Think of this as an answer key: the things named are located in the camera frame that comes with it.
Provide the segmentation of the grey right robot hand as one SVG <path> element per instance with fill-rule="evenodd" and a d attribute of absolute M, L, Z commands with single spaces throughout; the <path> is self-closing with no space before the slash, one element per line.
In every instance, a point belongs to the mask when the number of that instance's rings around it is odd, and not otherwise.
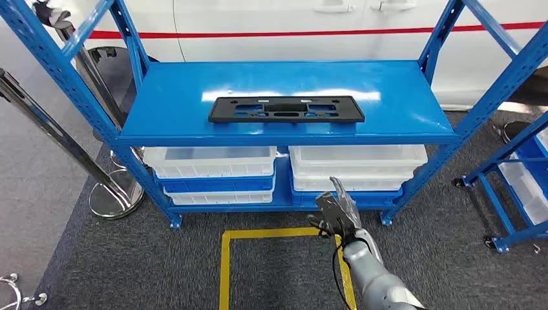
<path fill-rule="evenodd" d="M 342 182 L 333 176 L 330 176 L 329 180 L 333 183 L 336 195 L 329 191 L 320 193 L 315 199 L 315 204 L 321 212 L 321 217 L 309 214 L 307 220 L 320 232 L 329 236 L 338 234 L 345 239 L 362 229 L 359 211 Z"/>

